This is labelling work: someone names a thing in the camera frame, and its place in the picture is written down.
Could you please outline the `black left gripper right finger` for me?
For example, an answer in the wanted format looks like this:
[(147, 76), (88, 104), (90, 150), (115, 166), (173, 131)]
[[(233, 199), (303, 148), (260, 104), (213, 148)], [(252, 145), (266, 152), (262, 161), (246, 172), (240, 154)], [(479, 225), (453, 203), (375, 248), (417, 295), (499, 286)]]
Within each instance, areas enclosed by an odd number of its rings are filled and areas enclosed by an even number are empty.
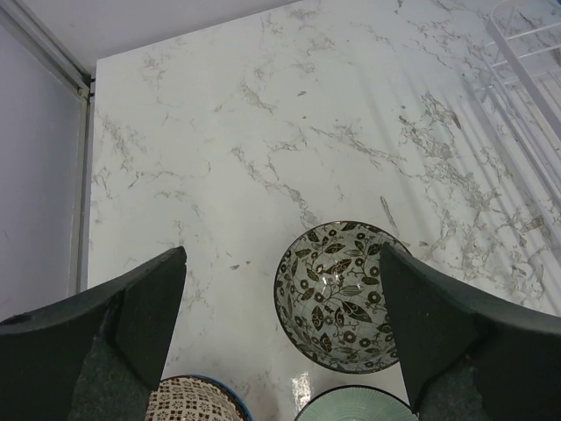
[(560, 319), (380, 252), (389, 324), (421, 420), (558, 420)]

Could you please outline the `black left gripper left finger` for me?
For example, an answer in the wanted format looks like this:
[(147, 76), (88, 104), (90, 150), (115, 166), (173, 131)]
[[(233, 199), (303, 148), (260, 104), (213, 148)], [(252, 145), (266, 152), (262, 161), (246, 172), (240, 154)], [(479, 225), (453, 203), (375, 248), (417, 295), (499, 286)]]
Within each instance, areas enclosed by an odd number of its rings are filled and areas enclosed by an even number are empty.
[(142, 420), (167, 359), (183, 247), (1, 323), (3, 420)]

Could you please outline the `pale green ribbed bowl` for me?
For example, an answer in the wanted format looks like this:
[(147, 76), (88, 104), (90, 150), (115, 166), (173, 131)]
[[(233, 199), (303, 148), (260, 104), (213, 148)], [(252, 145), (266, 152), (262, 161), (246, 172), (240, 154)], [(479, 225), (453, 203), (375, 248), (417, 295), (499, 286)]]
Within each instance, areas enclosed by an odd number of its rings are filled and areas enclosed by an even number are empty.
[(295, 421), (416, 421), (418, 417), (398, 397), (365, 385), (327, 390), (310, 400)]

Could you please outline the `black floral patterned bowl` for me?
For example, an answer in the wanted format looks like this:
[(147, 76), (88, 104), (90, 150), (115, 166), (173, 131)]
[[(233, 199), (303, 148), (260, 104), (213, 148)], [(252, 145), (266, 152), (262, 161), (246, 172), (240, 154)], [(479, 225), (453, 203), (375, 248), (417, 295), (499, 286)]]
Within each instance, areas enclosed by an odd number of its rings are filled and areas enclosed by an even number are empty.
[(398, 362), (380, 280), (384, 244), (407, 249), (377, 226), (334, 221), (306, 231), (281, 258), (275, 311), (292, 344), (316, 364), (364, 375)]

